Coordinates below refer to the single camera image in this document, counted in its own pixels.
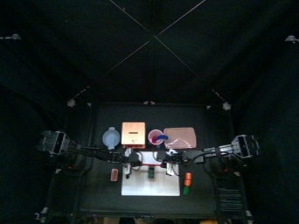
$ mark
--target orange box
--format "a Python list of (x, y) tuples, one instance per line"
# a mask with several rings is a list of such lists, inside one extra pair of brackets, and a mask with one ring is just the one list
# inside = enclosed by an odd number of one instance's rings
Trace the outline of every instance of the orange box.
[(121, 128), (121, 144), (127, 148), (145, 148), (145, 123), (144, 122), (123, 122)]

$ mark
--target dark background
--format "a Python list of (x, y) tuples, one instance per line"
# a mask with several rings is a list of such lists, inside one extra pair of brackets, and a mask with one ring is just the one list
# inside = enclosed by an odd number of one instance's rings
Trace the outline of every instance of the dark background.
[(63, 128), (73, 97), (228, 102), (235, 133), (262, 139), (245, 173), (256, 223), (296, 222), (299, 43), (284, 40), (299, 37), (298, 11), (296, 0), (3, 0), (0, 37), (23, 39), (0, 39), (1, 222), (44, 206), (51, 169), (35, 145)]

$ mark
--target white paper sheet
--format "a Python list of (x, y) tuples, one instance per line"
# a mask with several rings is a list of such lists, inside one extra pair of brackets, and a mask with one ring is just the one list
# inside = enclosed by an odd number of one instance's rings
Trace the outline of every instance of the white paper sheet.
[[(159, 165), (153, 159), (153, 153), (143, 151), (143, 163)], [(179, 166), (172, 166), (179, 173)], [(139, 171), (132, 171), (129, 179), (123, 172), (121, 195), (131, 196), (180, 196), (180, 183), (176, 175), (165, 175), (165, 169), (153, 167), (153, 179), (148, 178), (148, 165), (141, 166)]]

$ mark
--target table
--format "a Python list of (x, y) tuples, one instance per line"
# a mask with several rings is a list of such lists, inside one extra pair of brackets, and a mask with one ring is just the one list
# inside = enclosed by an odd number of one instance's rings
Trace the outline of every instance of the table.
[[(196, 149), (228, 144), (233, 138), (229, 112), (219, 106), (99, 104), (71, 111), (65, 132), (77, 143), (105, 147), (101, 136), (108, 127), (121, 132), (123, 122), (145, 122), (149, 130), (193, 127)], [(121, 164), (88, 159), (89, 170), (80, 178), (53, 175), (48, 206), (51, 215), (64, 214), (75, 221), (81, 215), (177, 219), (215, 218), (212, 179), (200, 164), (180, 165), (180, 174), (192, 173), (191, 193), (183, 196), (121, 196), (121, 181), (109, 181), (111, 169)]]

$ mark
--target black fabric wall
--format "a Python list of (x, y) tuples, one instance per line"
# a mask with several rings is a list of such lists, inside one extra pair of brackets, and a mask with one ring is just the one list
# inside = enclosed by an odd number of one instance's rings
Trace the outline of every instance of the black fabric wall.
[(52, 174), (36, 144), (41, 131), (59, 129), (61, 122), (7, 88), (0, 87), (0, 95), (0, 223), (33, 223)]
[(0, 223), (33, 223), (52, 174), (36, 144), (43, 130), (61, 128), (65, 109), (13, 49), (0, 44)]
[(260, 137), (263, 156), (247, 171), (247, 198), (256, 223), (299, 221), (299, 45), (287, 45), (233, 108), (237, 134)]

